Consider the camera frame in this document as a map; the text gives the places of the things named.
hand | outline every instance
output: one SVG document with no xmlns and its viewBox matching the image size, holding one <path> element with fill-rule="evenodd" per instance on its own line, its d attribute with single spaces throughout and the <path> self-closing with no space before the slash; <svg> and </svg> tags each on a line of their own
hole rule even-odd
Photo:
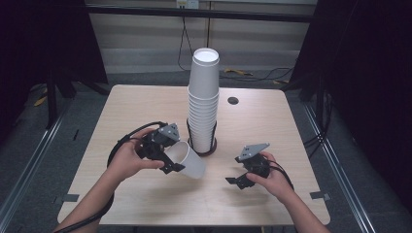
<svg viewBox="0 0 412 233">
<path fill-rule="evenodd" d="M 142 169 L 157 169 L 163 167 L 163 161 L 141 159 L 136 153 L 136 150 L 141 148 L 141 139 L 152 131 L 154 130 L 146 128 L 134 134 L 130 141 L 124 143 L 119 148 L 107 171 L 122 182 Z"/>
<path fill-rule="evenodd" d="M 262 151 L 260 154 L 267 160 L 276 161 L 273 155 L 269 152 Z M 270 162 L 269 164 L 270 166 L 278 167 L 274 162 Z M 274 169 L 270 169 L 270 174 L 266 179 L 253 173 L 246 174 L 246 177 L 252 182 L 264 186 L 268 192 L 276 196 L 282 203 L 291 192 L 294 192 L 284 175 Z"/>
</svg>

gray floor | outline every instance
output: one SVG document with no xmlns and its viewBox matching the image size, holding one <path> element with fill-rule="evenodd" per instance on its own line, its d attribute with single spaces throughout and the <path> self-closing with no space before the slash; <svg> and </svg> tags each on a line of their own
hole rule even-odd
<svg viewBox="0 0 412 233">
<path fill-rule="evenodd" d="M 264 77 L 266 71 L 254 71 L 256 76 Z M 284 71 L 277 71 L 270 77 L 277 77 Z M 187 85 L 189 72 L 118 74 L 110 75 L 110 88 L 117 83 Z M 86 150 L 88 140 L 103 110 L 107 96 L 102 96 L 91 89 L 75 83 L 78 93 L 73 100 L 59 99 L 60 110 L 68 105 L 64 116 L 39 169 L 25 190 L 23 198 L 8 224 L 6 232 L 50 232 L 57 224 L 56 216 L 61 203 L 56 197 L 67 193 L 77 167 Z M 273 81 L 237 82 L 221 80 L 221 87 L 242 88 L 278 88 Z M 0 148 L 0 201 L 2 204 L 10 195 L 14 184 L 24 170 L 31 154 L 36 149 L 45 133 L 47 124 L 47 105 L 33 107 L 42 89 L 31 92 L 26 108 L 15 130 Z M 298 91 L 287 92 L 294 119 L 302 141 L 314 136 L 314 131 L 300 102 Z M 346 171 L 360 201 L 372 220 L 376 232 L 412 232 L 412 217 L 399 204 L 396 196 L 378 174 L 370 167 L 360 148 L 354 144 L 350 132 L 337 111 L 333 111 L 331 125 L 327 133 L 339 160 Z M 314 147 L 308 148 L 308 154 Z M 331 216 L 327 226 L 333 232 L 361 232 L 347 198 L 342 192 L 338 180 L 321 149 L 311 159 L 321 191 L 330 196 L 326 205 Z M 187 227 L 139 227 L 101 226 L 99 232 L 193 232 Z M 260 227 L 251 228 L 216 228 L 214 232 L 260 232 Z M 264 227 L 265 232 L 294 232 L 292 226 Z"/>
</svg>

gray wall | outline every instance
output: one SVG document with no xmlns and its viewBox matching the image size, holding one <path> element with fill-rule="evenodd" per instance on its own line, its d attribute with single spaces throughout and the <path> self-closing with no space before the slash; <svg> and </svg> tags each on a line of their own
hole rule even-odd
<svg viewBox="0 0 412 233">
<path fill-rule="evenodd" d="M 86 0 L 91 4 L 176 8 L 176 1 Z M 200 9 L 312 15 L 313 0 L 201 1 Z M 146 17 L 90 14 L 108 73 L 180 70 L 177 65 L 183 30 L 181 17 Z M 272 69 L 293 66 L 308 24 L 236 19 L 186 18 L 191 47 L 209 47 L 219 52 L 222 66 Z M 180 63 L 191 64 L 185 38 Z"/>
</svg>

cup base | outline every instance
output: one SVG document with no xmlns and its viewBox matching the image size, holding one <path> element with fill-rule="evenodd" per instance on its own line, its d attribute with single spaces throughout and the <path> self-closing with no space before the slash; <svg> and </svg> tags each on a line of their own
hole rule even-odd
<svg viewBox="0 0 412 233">
<path fill-rule="evenodd" d="M 217 147 L 218 147 L 218 140 L 215 138 L 215 142 L 213 143 L 213 146 L 212 146 L 212 147 L 210 148 L 210 150 L 207 151 L 207 152 L 197 152 L 195 149 L 193 149 L 193 148 L 192 148 L 192 149 L 193 149 L 193 150 L 197 153 L 197 155 L 199 155 L 200 157 L 205 157 L 205 156 L 209 156 L 210 154 L 214 153 Z"/>
</svg>

wooden table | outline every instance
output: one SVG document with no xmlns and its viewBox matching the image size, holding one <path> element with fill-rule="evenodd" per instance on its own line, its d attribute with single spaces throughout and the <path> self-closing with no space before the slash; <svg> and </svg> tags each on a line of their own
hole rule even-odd
<svg viewBox="0 0 412 233">
<path fill-rule="evenodd" d="M 237 105 L 227 99 L 236 97 Z M 69 190 L 82 199 L 106 169 L 117 140 L 153 121 L 176 122 L 182 140 L 189 138 L 188 89 L 181 86 L 116 85 L 108 98 L 82 163 Z M 266 149 L 287 171 L 296 193 L 323 224 L 329 214 L 319 191 L 292 112 L 280 90 L 221 88 L 216 130 L 216 151 L 202 157 L 205 176 L 193 180 L 172 172 L 143 170 L 123 182 L 115 202 L 101 224 L 249 226 L 292 224 L 285 207 L 262 186 L 240 190 L 225 178 L 246 172 L 234 158 L 246 145 L 270 143 Z M 62 221 L 77 205 L 63 204 Z"/>
</svg>

